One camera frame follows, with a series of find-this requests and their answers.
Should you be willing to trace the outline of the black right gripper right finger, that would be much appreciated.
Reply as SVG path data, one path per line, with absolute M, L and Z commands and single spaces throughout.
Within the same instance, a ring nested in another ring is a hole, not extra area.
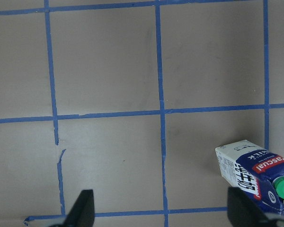
M 238 187 L 228 188 L 227 217 L 233 227 L 284 227 L 283 217 L 264 213 Z

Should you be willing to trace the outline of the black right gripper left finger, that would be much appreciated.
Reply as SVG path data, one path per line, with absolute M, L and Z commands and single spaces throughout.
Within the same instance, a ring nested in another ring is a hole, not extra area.
M 92 189 L 82 190 L 66 219 L 50 227 L 92 227 L 95 222 L 94 193 Z

